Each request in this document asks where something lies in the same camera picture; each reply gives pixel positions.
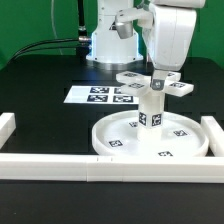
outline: black tabletop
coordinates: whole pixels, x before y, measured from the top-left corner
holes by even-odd
[[[152,74],[152,65],[132,71]],[[224,125],[224,71],[190,58],[182,81],[192,94],[166,97],[165,109]],[[116,71],[88,67],[74,56],[24,56],[0,71],[0,113],[14,112],[6,153],[96,154],[91,129],[102,117],[136,105],[64,104],[72,85],[120,86]],[[223,223],[222,184],[0,181],[1,223]]]

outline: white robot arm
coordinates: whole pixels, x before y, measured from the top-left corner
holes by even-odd
[[[152,80],[154,90],[162,90],[168,71],[179,71],[188,50],[196,22],[196,12],[205,0],[151,0],[142,9],[127,9],[116,16],[121,38],[131,33],[130,21],[138,19],[142,35],[155,68]]]

